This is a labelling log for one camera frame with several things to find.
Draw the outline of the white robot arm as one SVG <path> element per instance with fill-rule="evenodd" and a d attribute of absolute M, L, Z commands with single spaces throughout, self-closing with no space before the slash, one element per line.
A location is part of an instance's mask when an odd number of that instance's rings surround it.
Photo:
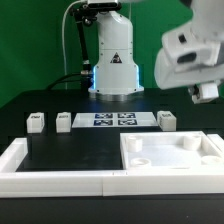
<path fill-rule="evenodd" d="M 141 92 L 133 60 L 133 27 L 117 13 L 127 0 L 87 0 L 96 12 L 99 61 L 93 69 L 92 96 L 124 100 Z M 162 36 L 154 77 L 161 89 L 186 87 L 196 104 L 219 97 L 224 83 L 224 0 L 179 0 L 193 12 L 184 25 Z"/>

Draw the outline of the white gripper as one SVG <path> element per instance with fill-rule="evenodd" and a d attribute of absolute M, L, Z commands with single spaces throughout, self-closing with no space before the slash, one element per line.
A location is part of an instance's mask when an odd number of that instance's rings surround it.
<path fill-rule="evenodd" d="M 224 64 L 214 67 L 175 68 L 168 60 L 165 51 L 161 49 L 155 63 L 154 77 L 160 89 L 189 86 L 188 93 L 193 103 L 198 104 L 200 94 L 195 84 L 215 82 L 220 85 L 224 82 Z"/>

